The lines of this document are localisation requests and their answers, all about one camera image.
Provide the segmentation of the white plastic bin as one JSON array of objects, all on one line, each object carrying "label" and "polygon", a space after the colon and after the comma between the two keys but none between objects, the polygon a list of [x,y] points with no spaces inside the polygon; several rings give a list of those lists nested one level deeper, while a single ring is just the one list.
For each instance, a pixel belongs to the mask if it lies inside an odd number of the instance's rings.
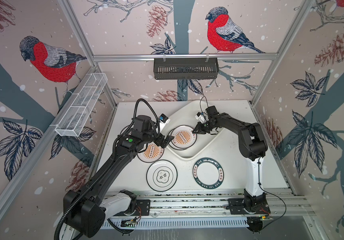
[{"label": "white plastic bin", "polygon": [[193,101],[171,116],[169,123],[162,130],[165,136],[173,136],[167,149],[184,161],[193,160],[200,153],[208,150],[221,136],[222,129],[213,129],[209,134],[194,134],[193,131],[200,123],[198,113],[203,112],[207,104],[199,100]]}]

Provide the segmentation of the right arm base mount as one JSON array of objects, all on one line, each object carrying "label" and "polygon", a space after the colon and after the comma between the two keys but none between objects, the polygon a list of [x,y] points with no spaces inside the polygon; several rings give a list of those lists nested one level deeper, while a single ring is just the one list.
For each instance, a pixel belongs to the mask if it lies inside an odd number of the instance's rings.
[{"label": "right arm base mount", "polygon": [[270,215],[271,211],[267,201],[250,202],[245,199],[228,199],[226,209],[230,211],[231,215]]}]

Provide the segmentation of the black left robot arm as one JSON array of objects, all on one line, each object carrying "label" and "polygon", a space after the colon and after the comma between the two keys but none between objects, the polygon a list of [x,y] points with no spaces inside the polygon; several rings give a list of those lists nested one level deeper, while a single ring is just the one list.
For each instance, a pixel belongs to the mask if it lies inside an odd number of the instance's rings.
[{"label": "black left robot arm", "polygon": [[101,169],[78,191],[68,191],[64,196],[63,216],[55,229],[54,239],[60,238],[63,224],[79,232],[76,239],[82,236],[91,238],[100,230],[109,209],[101,206],[108,189],[147,144],[165,148],[172,141],[172,136],[161,133],[168,122],[169,118],[164,114],[156,122],[144,115],[133,118],[129,129],[115,139],[113,152]]}]

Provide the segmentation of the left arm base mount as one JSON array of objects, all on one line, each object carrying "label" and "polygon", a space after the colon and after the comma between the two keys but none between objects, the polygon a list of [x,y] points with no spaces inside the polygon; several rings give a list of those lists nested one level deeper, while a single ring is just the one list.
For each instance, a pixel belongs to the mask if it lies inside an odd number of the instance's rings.
[{"label": "left arm base mount", "polygon": [[120,212],[114,217],[139,217],[139,216],[149,216],[150,215],[150,208],[151,208],[151,201],[150,200],[137,200],[136,206],[132,213],[125,213]]}]

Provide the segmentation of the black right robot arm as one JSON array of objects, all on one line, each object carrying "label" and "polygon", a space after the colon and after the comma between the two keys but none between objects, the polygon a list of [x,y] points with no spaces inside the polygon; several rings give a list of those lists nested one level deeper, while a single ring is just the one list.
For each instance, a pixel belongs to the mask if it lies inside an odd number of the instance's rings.
[{"label": "black right robot arm", "polygon": [[208,114],[206,122],[198,122],[193,133],[210,134],[213,129],[224,128],[238,136],[241,155],[247,160],[247,182],[244,189],[244,209],[255,213],[267,204],[263,190],[262,165],[268,144],[258,123],[246,123],[226,113]]}]

